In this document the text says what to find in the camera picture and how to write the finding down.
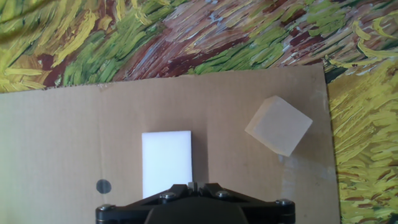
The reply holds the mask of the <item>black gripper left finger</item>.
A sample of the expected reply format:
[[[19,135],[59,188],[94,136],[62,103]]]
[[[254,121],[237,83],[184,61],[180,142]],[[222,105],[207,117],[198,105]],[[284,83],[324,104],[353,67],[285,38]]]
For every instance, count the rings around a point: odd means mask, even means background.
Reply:
[[[174,184],[168,190],[157,193],[126,206],[104,204],[95,210],[96,224],[144,224],[154,208],[188,197],[192,191],[185,184]]]

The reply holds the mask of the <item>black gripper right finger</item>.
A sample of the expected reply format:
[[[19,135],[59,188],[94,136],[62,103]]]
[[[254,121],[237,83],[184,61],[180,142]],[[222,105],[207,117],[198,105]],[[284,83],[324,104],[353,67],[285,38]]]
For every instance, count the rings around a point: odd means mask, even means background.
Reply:
[[[200,197],[208,197],[237,205],[248,223],[294,224],[295,203],[288,199],[266,202],[210,183],[197,187]]]

